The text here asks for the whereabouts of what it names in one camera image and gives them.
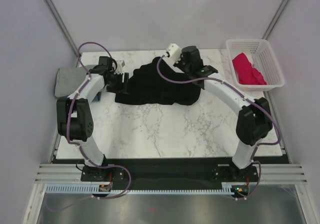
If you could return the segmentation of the black t shirt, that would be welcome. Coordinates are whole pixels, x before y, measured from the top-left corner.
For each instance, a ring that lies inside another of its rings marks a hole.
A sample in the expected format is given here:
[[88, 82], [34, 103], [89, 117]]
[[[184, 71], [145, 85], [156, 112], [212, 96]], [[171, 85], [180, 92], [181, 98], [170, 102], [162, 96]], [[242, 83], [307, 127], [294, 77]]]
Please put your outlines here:
[[201, 88], [193, 83], [175, 84], [163, 79], [157, 71], [159, 59], [155, 57], [151, 63], [135, 69], [128, 80], [127, 93], [116, 94], [115, 102], [126, 105], [194, 104], [199, 99]]

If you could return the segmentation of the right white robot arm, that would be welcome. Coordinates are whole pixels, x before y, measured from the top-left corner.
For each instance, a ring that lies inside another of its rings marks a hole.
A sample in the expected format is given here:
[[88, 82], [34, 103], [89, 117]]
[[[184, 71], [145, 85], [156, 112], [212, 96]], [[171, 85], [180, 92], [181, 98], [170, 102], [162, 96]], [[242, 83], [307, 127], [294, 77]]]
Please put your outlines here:
[[180, 81], [181, 85], [199, 86], [218, 97], [237, 115], [238, 145], [229, 175], [233, 180], [242, 180], [247, 175], [246, 168], [253, 163], [258, 146], [274, 127], [268, 100], [246, 94], [228, 82], [216, 68], [205, 65], [196, 46], [181, 48], [171, 43], [166, 54], [173, 66], [186, 74], [187, 79]]

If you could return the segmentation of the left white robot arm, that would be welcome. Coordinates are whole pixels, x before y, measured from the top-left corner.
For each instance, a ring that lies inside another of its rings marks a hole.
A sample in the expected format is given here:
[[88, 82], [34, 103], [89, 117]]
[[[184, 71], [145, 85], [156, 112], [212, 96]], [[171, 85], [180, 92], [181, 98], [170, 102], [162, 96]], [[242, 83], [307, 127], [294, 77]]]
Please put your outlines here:
[[106, 180], [110, 169], [105, 155], [99, 150], [93, 137], [94, 121], [91, 103], [96, 95], [105, 90], [110, 93], [127, 93], [129, 73], [123, 71], [125, 62], [112, 57], [100, 56], [98, 64], [86, 70], [80, 86], [69, 96], [58, 98], [57, 130], [69, 145], [75, 146], [86, 165], [92, 166], [92, 174], [98, 180]]

